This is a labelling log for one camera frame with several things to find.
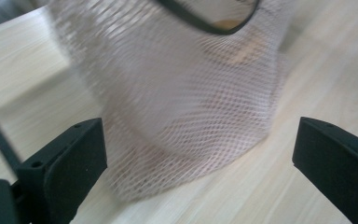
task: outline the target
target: tabletop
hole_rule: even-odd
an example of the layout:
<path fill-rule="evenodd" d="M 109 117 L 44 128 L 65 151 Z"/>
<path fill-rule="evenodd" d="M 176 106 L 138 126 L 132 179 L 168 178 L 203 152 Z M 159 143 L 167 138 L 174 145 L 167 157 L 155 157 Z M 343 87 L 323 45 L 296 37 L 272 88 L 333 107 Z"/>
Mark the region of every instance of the tabletop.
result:
<path fill-rule="evenodd" d="M 288 78 L 267 138 L 225 168 L 123 203 L 100 178 L 73 223 L 350 223 L 291 161 L 300 117 L 358 135 L 358 0 L 298 0 Z M 23 160 L 101 107 L 40 8 L 0 25 L 0 125 Z M 0 157 L 0 178 L 15 177 Z"/>

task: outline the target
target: mesh bag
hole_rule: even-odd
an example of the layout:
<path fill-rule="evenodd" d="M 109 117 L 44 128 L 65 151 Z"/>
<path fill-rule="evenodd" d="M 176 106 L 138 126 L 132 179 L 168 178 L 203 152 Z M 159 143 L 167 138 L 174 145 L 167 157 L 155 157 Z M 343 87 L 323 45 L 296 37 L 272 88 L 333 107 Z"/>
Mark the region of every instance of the mesh bag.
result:
<path fill-rule="evenodd" d="M 225 27 L 238 24 L 236 4 L 246 1 L 182 2 Z M 211 3 L 228 9 L 205 13 Z M 49 1 L 58 39 L 103 105 L 105 176 L 119 198 L 207 175 L 267 134 L 284 80 L 278 47 L 290 8 L 288 0 L 264 0 L 238 31 L 216 35 L 153 0 Z"/>

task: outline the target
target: bag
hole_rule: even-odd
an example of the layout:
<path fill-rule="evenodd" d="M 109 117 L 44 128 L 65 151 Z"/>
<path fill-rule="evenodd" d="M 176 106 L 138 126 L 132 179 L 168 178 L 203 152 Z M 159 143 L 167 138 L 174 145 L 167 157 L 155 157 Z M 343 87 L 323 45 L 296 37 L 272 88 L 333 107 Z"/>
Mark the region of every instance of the bag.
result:
<path fill-rule="evenodd" d="M 105 176 L 125 201 L 207 175 L 253 147 L 285 78 L 278 47 L 288 0 L 253 11 L 258 0 L 177 4 L 203 23 L 161 2 L 170 1 L 48 3 L 60 42 L 103 105 Z"/>

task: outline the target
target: white mesh bag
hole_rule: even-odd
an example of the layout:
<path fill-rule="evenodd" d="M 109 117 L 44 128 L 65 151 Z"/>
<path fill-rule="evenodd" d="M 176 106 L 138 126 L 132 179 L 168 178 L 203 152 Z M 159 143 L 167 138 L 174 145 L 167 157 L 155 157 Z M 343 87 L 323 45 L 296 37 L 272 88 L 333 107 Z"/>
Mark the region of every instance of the white mesh bag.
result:
<path fill-rule="evenodd" d="M 122 200 L 207 175 L 267 134 L 291 7 L 264 0 L 238 25 L 248 2 L 181 1 L 229 35 L 205 32 L 156 0 L 48 2 L 60 42 L 103 105 L 105 175 Z"/>

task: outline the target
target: light wood surface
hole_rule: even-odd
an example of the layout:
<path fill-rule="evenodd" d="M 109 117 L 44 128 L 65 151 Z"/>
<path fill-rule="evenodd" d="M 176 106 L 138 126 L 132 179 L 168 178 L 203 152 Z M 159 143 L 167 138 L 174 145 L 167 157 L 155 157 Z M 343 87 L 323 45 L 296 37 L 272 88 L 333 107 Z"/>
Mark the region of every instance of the light wood surface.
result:
<path fill-rule="evenodd" d="M 282 52 L 288 79 L 269 136 L 201 179 L 121 203 L 103 178 L 73 223 L 350 223 L 291 162 L 301 116 L 358 135 L 358 0 L 299 0 Z M 100 107 L 38 9 L 0 25 L 0 124 L 26 159 Z M 15 180 L 0 158 L 0 178 Z"/>

